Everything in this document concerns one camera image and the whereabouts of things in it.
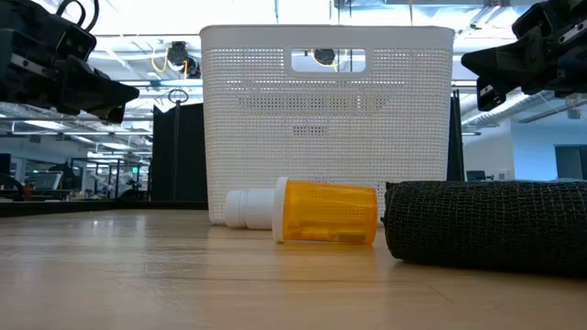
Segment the black robotic arm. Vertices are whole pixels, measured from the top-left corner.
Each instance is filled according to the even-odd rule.
[[[534,4],[512,25],[512,44],[464,54],[463,66],[479,76],[477,103],[490,111],[520,87],[525,94],[557,97],[587,92],[587,0]]]
[[[111,81],[86,63],[96,39],[90,34],[99,13],[84,29],[85,10],[75,24],[30,0],[0,0],[0,102],[56,108],[77,116],[81,110],[121,123],[125,104],[138,90]]]

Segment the perforated basket wall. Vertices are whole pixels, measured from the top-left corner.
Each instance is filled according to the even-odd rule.
[[[210,219],[230,190],[280,176],[377,188],[445,180],[453,31],[207,27],[201,32]],[[299,72],[292,48],[364,50],[361,72]]]

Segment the wall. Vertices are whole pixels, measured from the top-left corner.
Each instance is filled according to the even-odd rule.
[[[587,145],[587,121],[564,126],[517,124],[512,126],[515,174],[519,180],[556,180],[555,146]]]
[[[86,157],[84,145],[72,141],[56,141],[55,137],[41,137],[40,143],[29,142],[28,137],[0,139],[0,152],[12,154],[13,158],[64,163],[74,157]]]
[[[494,176],[505,173],[507,180],[515,178],[514,149],[509,121],[496,128],[478,130],[478,137],[463,137],[463,153],[466,171],[485,171]]]

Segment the rolled black fabric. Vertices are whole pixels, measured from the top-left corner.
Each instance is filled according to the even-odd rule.
[[[587,182],[388,183],[392,255],[459,267],[587,274]]]

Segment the office desk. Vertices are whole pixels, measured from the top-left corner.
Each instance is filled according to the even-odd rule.
[[[3,329],[586,329],[587,281],[275,244],[206,212],[0,219]]]

